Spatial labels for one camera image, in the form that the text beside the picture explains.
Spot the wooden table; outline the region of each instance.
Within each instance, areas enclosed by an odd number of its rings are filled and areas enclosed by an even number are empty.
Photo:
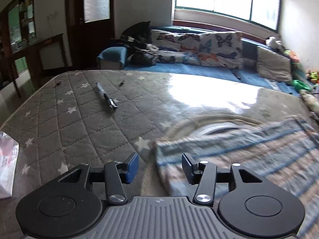
[[[11,76],[14,76],[14,71],[16,71],[16,66],[15,66],[15,60],[18,60],[19,58],[25,57],[27,64],[28,64],[28,69],[29,73],[31,76],[31,81],[35,87],[35,89],[38,89],[41,87],[41,77],[42,77],[42,71],[43,71],[43,65],[40,57],[40,50],[44,47],[47,47],[53,43],[59,43],[60,44],[60,49],[62,53],[62,60],[64,63],[65,70],[67,71],[67,60],[66,60],[66,55],[65,55],[65,49],[64,49],[64,42],[63,42],[63,33],[44,39],[40,40],[36,43],[33,43],[27,47],[21,48],[15,52],[12,53],[12,55],[8,59],[8,64],[9,64],[9,70],[11,73]],[[12,79],[14,82],[14,86],[16,88],[17,94],[20,97],[20,92],[19,89],[15,83],[14,78]]]

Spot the window frame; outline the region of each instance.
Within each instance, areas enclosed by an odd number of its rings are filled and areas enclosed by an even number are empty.
[[[177,4],[177,0],[175,0],[175,9],[187,9],[187,10],[200,11],[200,12],[209,12],[209,13],[213,13],[213,14],[217,14],[217,15],[227,16],[227,17],[230,17],[230,18],[234,18],[234,19],[237,19],[237,20],[241,20],[241,21],[244,21],[244,22],[248,22],[248,23],[257,25],[259,27],[268,29],[268,30],[270,30],[270,31],[272,31],[274,33],[279,33],[279,23],[280,23],[280,16],[281,16],[281,0],[279,0],[279,11],[278,11],[278,19],[277,19],[276,29],[269,28],[267,26],[264,26],[262,24],[259,24],[259,23],[254,22],[254,21],[251,20],[251,15],[252,15],[252,10],[253,10],[253,0],[251,0],[251,3],[250,3],[249,20],[245,20],[245,19],[242,19],[242,18],[239,18],[239,17],[236,17],[236,16],[232,16],[232,15],[229,15],[229,14],[219,13],[219,12],[216,12],[216,11],[209,11],[209,10],[205,10],[205,9],[198,9],[198,8],[192,8],[192,7],[177,6],[176,4]]]

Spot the sofa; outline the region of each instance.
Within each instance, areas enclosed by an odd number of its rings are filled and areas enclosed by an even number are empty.
[[[178,26],[164,26],[151,27],[151,29],[158,29],[172,33],[214,33],[205,29],[185,28]],[[203,65],[191,65],[183,63],[168,63],[157,62],[154,66],[133,65],[127,63],[127,49],[125,47],[110,47],[105,49],[98,55],[97,61],[100,69],[124,69],[129,71],[149,71],[149,72],[168,72],[179,74],[191,74],[213,77],[218,79],[230,80],[234,82],[241,82],[263,88],[275,89],[284,93],[299,96],[299,93],[293,86],[285,82],[269,82],[259,75],[256,69],[257,63],[257,47],[261,46],[272,50],[264,44],[251,41],[249,39],[241,38],[242,40],[242,56],[243,69],[228,69],[226,67],[210,67]]]

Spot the beige pillow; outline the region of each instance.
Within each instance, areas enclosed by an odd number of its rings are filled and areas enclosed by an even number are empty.
[[[292,80],[289,58],[259,46],[257,47],[257,53],[256,67],[260,76],[279,82]]]

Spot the striped towel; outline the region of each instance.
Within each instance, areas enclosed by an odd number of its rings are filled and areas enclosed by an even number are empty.
[[[157,141],[156,145],[159,174],[171,196],[192,197],[197,188],[184,175],[183,153],[220,168],[240,163],[301,200],[306,216],[298,233],[300,238],[319,235],[319,134],[302,117],[289,116],[249,130]],[[227,183],[216,185],[214,207],[227,192]]]

